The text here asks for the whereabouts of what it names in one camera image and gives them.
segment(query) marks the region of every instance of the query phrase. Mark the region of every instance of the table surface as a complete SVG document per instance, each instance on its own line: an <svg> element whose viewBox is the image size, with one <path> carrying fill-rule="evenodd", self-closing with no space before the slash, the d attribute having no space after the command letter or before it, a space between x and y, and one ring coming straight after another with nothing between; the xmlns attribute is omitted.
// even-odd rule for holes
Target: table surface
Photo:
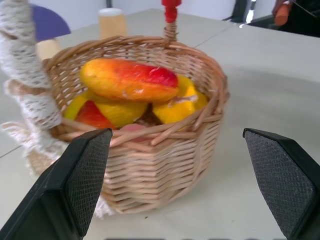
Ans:
<svg viewBox="0 0 320 240"><path fill-rule="evenodd" d="M160 36L163 12L127 16L130 35ZM283 239L263 196L245 140L244 128L295 139L320 160L320 39L180 14L178 39L215 58L231 93L210 172L187 196L150 212L94 217L85 240L157 238ZM59 40L64 47L97 39L97 25ZM17 105L0 95L0 123L22 121ZM36 178L29 175L22 148L0 135L0 227Z"/></svg>

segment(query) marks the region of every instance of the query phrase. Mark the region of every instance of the cup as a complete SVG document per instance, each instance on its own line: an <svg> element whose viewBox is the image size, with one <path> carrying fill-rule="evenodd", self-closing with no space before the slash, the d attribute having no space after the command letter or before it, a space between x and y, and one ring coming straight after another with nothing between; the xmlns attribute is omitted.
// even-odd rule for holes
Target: cup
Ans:
<svg viewBox="0 0 320 240"><path fill-rule="evenodd" d="M114 36L127 36L127 24L124 12L119 8L99 10L100 39Z"/></svg>

